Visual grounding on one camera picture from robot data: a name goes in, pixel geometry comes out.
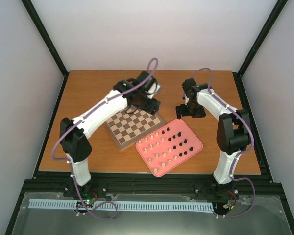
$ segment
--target pink tray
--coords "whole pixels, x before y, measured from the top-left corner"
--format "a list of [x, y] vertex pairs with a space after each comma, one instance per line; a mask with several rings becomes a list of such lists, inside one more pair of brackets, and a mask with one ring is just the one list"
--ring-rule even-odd
[[202, 142], [180, 119], [138, 140], [135, 146], [156, 177], [163, 176], [202, 150]]

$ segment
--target wall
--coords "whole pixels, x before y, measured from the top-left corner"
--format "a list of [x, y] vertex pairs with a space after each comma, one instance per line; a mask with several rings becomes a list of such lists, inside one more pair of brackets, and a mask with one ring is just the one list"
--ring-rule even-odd
[[33, 0], [68, 69], [238, 71], [276, 0]]
[[0, 1], [0, 235], [32, 177], [62, 79], [21, 1]]
[[289, 1], [243, 76], [274, 180], [294, 217], [294, 0]]

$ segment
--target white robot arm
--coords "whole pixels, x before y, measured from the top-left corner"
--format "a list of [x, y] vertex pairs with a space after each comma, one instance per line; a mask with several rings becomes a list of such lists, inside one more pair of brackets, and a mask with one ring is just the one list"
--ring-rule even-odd
[[85, 113], [69, 120], [64, 118], [60, 123], [60, 136], [70, 127], [77, 125], [62, 141], [61, 145], [67, 158], [72, 163], [72, 170], [77, 183], [85, 185], [90, 179], [88, 170], [88, 156], [92, 151], [88, 139], [92, 134], [117, 112], [134, 105], [148, 113], [155, 114], [160, 102], [153, 98], [161, 86], [154, 77], [151, 77], [142, 87], [126, 95], [122, 92], [133, 88], [143, 81], [149, 73], [143, 71], [137, 79], [123, 80], [117, 83], [113, 90]]
[[245, 150], [251, 140], [248, 131], [229, 109], [239, 114], [249, 125], [248, 112], [228, 105], [215, 94], [213, 89], [210, 88], [209, 92], [208, 84], [197, 85], [191, 78], [185, 80], [182, 87], [185, 92], [185, 104], [176, 107], [178, 118], [181, 116], [202, 118], [206, 116], [204, 108], [216, 118], [218, 121], [217, 143], [221, 151], [213, 175], [218, 184], [230, 183], [233, 178], [230, 172], [235, 170], [238, 153]]

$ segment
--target wooden chessboard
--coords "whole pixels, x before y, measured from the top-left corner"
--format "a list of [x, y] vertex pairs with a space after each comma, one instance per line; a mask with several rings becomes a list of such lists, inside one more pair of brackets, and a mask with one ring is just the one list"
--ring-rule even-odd
[[159, 129], [165, 122], [158, 115], [151, 115], [135, 107], [110, 117], [104, 124], [120, 150], [129, 147], [142, 137]]

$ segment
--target brown tabletop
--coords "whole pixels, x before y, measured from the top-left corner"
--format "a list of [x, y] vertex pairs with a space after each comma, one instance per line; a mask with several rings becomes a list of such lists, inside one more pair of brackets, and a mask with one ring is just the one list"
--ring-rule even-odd
[[[140, 72], [141, 70], [72, 70], [64, 88], [39, 170], [69, 171], [65, 161], [54, 161], [51, 158], [51, 150], [59, 139], [60, 121], [65, 117], [72, 119], [84, 113], [103, 99], [118, 81], [136, 78]], [[193, 72], [192, 70], [158, 70], [155, 73], [154, 77], [162, 86], [161, 92], [155, 98], [161, 101], [159, 114], [166, 123], [176, 119], [175, 107], [183, 103], [181, 84]], [[195, 80], [198, 84], [208, 82], [209, 72], [200, 72]], [[232, 71], [215, 70], [212, 87], [226, 102], [238, 109], [242, 108]], [[202, 141], [203, 150], [173, 169], [171, 173], [211, 174], [216, 169], [220, 153], [216, 143], [218, 123], [208, 111], [206, 114], [204, 118], [183, 117], [186, 124]], [[95, 131], [89, 141], [93, 148], [88, 157], [90, 172], [149, 172], [135, 146], [120, 151], [103, 125]], [[56, 157], [65, 157], [61, 147], [57, 148]], [[254, 150], [240, 158], [235, 173], [260, 174]]]

